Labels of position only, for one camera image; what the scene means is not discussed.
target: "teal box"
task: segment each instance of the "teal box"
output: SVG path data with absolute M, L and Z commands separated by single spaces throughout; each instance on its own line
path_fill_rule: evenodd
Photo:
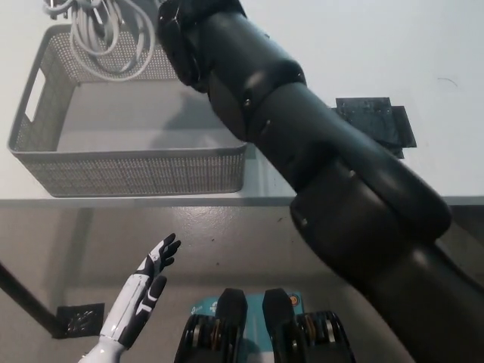
M 288 293 L 293 303 L 294 313 L 302 314 L 303 301 L 300 293 Z M 244 338 L 240 345 L 239 363 L 274 363 L 271 338 L 265 328 L 262 311 L 263 293 L 246 295 L 247 319 Z M 215 315 L 218 297 L 207 297 L 191 308 L 191 314 Z

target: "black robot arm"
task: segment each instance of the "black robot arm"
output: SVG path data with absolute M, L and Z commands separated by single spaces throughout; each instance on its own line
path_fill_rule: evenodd
M 418 362 L 484 361 L 484 291 L 435 245 L 440 196 L 307 87 L 238 0 L 168 0 L 158 36 L 179 79 L 290 183 L 291 215 Z

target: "gray basket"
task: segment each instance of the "gray basket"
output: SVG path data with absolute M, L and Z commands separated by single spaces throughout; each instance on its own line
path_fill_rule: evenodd
M 102 82 L 74 60 L 69 31 L 60 25 L 45 34 L 8 145 L 51 195 L 205 194 L 242 188 L 246 145 L 226 130 L 205 95 L 176 79 L 160 46 L 135 81 Z M 122 33 L 120 42 L 102 66 L 113 69 L 130 59 L 132 37 Z M 26 106 L 39 70 L 45 85 L 31 121 Z

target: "gray floor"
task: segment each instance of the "gray floor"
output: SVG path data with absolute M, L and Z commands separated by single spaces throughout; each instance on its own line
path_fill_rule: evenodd
M 306 311 L 332 309 L 358 362 L 412 361 L 386 324 L 301 241 L 286 208 L 0 209 L 0 258 L 50 309 L 106 303 L 160 239 L 183 242 L 168 286 L 123 362 L 171 362 L 191 305 L 240 287 L 302 292 Z M 484 249 L 453 226 L 445 248 L 482 280 Z M 1 362 L 77 362 L 95 338 L 52 340 L 0 292 Z

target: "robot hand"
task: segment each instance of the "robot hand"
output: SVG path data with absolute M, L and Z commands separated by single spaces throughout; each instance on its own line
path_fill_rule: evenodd
M 98 344 L 79 363 L 117 363 L 132 347 L 166 285 L 160 273 L 175 261 L 180 243 L 175 234 L 169 235 L 129 276 L 104 322 Z

